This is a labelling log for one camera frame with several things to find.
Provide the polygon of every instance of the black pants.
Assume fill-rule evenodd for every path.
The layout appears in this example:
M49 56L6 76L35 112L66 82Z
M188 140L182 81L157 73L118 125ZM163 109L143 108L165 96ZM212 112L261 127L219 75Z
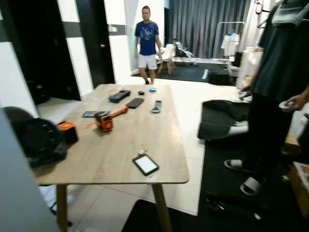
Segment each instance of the black pants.
M280 160L281 147L289 132L293 113L283 112L280 102L254 94L248 115L248 153L245 169L255 169L253 178L261 182Z

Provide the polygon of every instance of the remote control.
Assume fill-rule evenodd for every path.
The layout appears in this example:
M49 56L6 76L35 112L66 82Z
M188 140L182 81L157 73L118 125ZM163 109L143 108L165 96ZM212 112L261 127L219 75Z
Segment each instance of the remote control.
M108 99L111 102L118 103L123 98L130 96L131 91L130 90L120 90L118 93L115 93L114 95L111 95Z
M157 114L161 112L162 101L155 101L154 108L151 110L152 113Z
M290 101L287 105L285 105L285 101L279 104L279 108L282 110L289 110L294 106L295 102Z

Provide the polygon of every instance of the person in black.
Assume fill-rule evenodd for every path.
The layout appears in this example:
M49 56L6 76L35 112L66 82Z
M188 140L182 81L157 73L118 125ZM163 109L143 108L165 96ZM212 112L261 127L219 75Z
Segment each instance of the person in black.
M309 0L288 0L290 8ZM248 154L243 160L226 160L230 169L252 173L240 186L247 195L255 195L280 160L281 147L289 131L294 111L309 101L309 22L302 21L295 29L276 28L268 19L259 46L264 48L260 66L251 85L242 89L253 94L248 116ZM294 102L290 110L279 108L280 102Z

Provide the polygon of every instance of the white shirt on hanger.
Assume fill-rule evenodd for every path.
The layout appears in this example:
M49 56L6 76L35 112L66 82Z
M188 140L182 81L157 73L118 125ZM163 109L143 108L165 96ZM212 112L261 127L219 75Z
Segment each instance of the white shirt on hanger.
M239 45L239 35L233 33L231 35L225 35L221 44L221 48L224 50L224 56L233 56L236 54Z

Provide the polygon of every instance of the black t-shirt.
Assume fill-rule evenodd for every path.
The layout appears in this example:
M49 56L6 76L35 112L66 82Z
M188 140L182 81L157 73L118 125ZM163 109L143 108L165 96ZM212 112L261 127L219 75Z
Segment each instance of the black t-shirt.
M271 20L277 7L269 15L259 43L265 51L252 92L282 102L302 93L309 84L309 22L303 21L295 29L276 28Z

